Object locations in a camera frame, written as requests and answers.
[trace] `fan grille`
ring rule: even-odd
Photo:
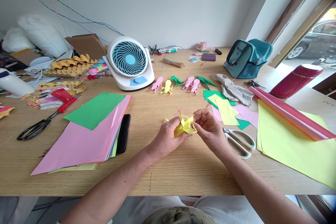
[[[112,52],[115,66],[124,74],[138,75],[146,66],[146,56],[135,43],[124,41],[118,43]]]

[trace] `pink origami grasshopper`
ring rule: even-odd
[[[184,83],[182,89],[189,88],[192,85],[192,82],[195,78],[193,76],[189,77],[188,80]]]
[[[195,79],[195,80],[193,81],[193,83],[192,83],[192,86],[191,86],[190,91],[188,91],[188,92],[192,92],[192,93],[195,92],[195,94],[197,95],[196,90],[197,90],[197,88],[198,88],[199,86],[201,86],[200,80],[199,80],[199,79]]]
[[[163,81],[163,77],[159,77],[156,82],[153,83],[153,86],[151,89],[149,89],[148,91],[154,90],[154,93],[156,93],[156,89],[160,88],[160,85]]]

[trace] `bundle of sticks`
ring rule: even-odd
[[[171,61],[170,59],[167,59],[167,58],[163,58],[162,61],[163,61],[163,63],[168,63],[168,64],[171,64],[171,65],[175,65],[175,66],[178,66],[180,68],[185,67],[185,65],[183,63],[177,62],[177,61]]]

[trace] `teal backpack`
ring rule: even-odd
[[[233,78],[254,79],[273,51],[270,43],[252,39],[237,40],[227,55],[224,67]]]

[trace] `person's left hand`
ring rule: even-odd
[[[178,125],[180,125],[181,120],[179,117],[174,117],[170,121],[161,125],[159,133],[154,138],[154,140],[147,145],[147,154],[155,161],[167,156],[173,150],[175,150],[184,140],[189,136],[188,133],[183,133],[178,137],[174,137],[174,130]]]

